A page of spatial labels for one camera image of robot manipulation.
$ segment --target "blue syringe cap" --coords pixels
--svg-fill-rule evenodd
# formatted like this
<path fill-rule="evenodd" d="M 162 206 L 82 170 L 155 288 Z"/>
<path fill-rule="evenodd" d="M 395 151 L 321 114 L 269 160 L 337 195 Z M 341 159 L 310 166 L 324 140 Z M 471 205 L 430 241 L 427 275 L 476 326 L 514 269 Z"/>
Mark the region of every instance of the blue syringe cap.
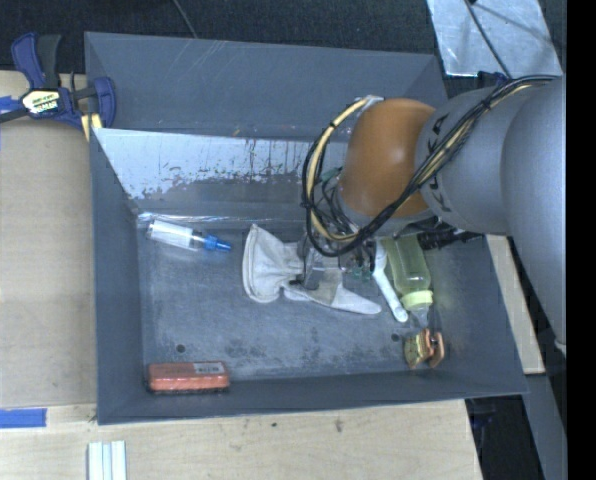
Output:
<path fill-rule="evenodd" d="M 205 237 L 204 247 L 209 251 L 213 251 L 214 249 L 218 249 L 220 251 L 231 251 L 231 244 L 229 242 L 219 240 L 215 235 L 207 235 Z"/>

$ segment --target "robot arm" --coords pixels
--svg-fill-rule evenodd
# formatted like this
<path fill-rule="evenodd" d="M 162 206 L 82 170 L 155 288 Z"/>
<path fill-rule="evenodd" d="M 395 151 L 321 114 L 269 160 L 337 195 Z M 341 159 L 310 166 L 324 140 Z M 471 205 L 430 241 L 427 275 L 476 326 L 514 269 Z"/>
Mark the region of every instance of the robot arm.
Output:
<path fill-rule="evenodd" d="M 527 77 L 462 94 L 435 111 L 412 100 L 376 103 L 353 130 L 335 194 L 325 198 L 335 203 L 329 213 L 314 204 L 326 130 L 305 162 L 314 246 L 340 256 L 430 216 L 512 236 L 566 346 L 564 99 L 563 78 Z M 328 220 L 334 210 L 339 217 Z"/>

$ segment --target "white tube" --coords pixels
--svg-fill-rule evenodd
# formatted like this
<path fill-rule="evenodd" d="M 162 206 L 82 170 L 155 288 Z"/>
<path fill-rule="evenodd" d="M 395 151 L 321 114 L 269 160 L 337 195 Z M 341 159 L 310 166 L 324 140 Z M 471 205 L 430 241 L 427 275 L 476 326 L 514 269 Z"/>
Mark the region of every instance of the white tube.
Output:
<path fill-rule="evenodd" d="M 396 294 L 393 286 L 387 279 L 385 275 L 385 267 L 387 266 L 387 252 L 385 248 L 382 246 L 380 241 L 376 242 L 376 267 L 374 268 L 374 279 L 376 280 L 376 284 L 380 291 L 382 292 L 383 296 L 387 300 L 387 304 L 389 305 L 389 309 L 394 315 L 394 318 L 399 322 L 406 322 L 409 318 L 407 311 L 405 308 L 402 307 L 400 303 L 400 299 Z"/>

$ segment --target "plastic bottle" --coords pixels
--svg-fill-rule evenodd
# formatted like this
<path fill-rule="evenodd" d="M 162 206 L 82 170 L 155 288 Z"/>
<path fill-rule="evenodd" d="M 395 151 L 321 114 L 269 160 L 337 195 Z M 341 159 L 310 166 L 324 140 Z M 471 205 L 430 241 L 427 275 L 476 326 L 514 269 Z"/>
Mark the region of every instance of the plastic bottle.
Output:
<path fill-rule="evenodd" d="M 433 303 L 431 274 L 416 235 L 382 240 L 387 251 L 394 287 L 408 311 L 426 310 Z"/>
<path fill-rule="evenodd" d="M 230 251 L 231 244 L 219 240 L 218 237 L 209 234 L 203 234 L 187 226 L 172 224 L 163 220 L 154 219 L 147 228 L 147 238 L 156 240 L 183 249 L 207 249 L 213 251 Z"/>

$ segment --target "orange object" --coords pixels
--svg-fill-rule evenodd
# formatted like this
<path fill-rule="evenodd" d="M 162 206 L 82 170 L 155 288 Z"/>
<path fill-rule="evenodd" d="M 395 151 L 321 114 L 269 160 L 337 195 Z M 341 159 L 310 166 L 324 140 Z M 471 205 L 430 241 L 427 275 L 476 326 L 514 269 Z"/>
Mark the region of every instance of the orange object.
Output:
<path fill-rule="evenodd" d="M 147 370 L 147 385 L 155 393 L 197 393 L 229 387 L 229 372 L 222 361 L 154 363 Z"/>
<path fill-rule="evenodd" d="M 365 110 L 354 127 L 338 191 L 352 210 L 375 217 L 393 203 L 413 176 L 418 135 L 434 108 L 416 100 L 392 98 Z M 419 192 L 394 217 L 427 209 Z"/>

